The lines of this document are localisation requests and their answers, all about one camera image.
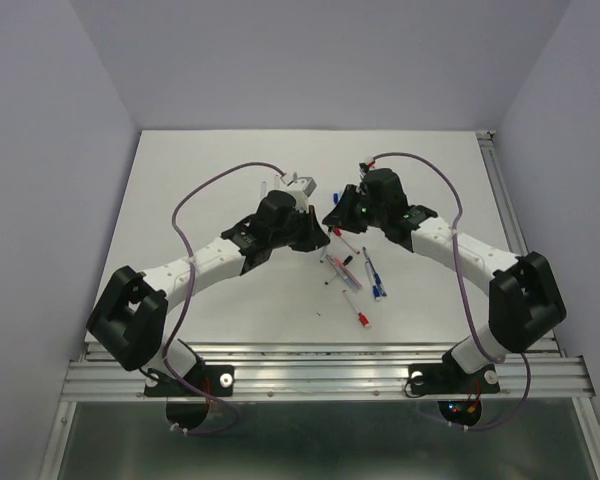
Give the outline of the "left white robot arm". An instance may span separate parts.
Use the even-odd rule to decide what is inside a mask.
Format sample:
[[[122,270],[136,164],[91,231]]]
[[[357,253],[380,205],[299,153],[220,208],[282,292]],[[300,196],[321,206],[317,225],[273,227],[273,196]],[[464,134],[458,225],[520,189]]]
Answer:
[[[307,253],[329,242],[304,194],[274,190],[255,213],[197,253],[143,271],[116,270],[86,329],[125,370],[159,371],[179,393],[193,393],[202,384],[201,359],[178,344],[175,333],[165,332],[168,314],[203,290],[262,265],[278,248]]]

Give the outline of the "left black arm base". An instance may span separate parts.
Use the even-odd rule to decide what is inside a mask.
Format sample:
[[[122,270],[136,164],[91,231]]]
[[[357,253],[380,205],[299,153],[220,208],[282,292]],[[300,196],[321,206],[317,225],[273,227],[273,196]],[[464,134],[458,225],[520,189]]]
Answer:
[[[195,391],[155,369],[141,369],[140,373],[145,378],[145,397],[167,399],[165,419],[172,432],[214,435],[232,429],[240,421],[240,410],[229,401],[235,385],[233,365],[195,366],[184,376]]]

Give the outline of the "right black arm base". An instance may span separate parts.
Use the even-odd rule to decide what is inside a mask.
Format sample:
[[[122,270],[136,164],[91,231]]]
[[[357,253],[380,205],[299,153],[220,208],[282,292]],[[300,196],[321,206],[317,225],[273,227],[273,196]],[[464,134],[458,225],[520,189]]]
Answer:
[[[446,364],[413,364],[404,381],[407,398],[437,396],[443,420],[466,430],[476,427],[482,415],[482,397],[501,391],[498,375],[492,364],[475,373]]]

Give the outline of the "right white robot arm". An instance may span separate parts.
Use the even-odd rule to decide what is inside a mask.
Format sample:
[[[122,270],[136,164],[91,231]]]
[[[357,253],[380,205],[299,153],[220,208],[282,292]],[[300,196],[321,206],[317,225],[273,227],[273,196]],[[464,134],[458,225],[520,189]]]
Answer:
[[[517,255],[458,232],[434,210],[409,203],[398,175],[388,168],[347,185],[323,223],[355,234],[377,228],[390,242],[451,269],[487,296],[487,323],[471,327],[440,366],[441,381],[452,390],[471,384],[487,364],[526,352],[567,316],[543,255]]]

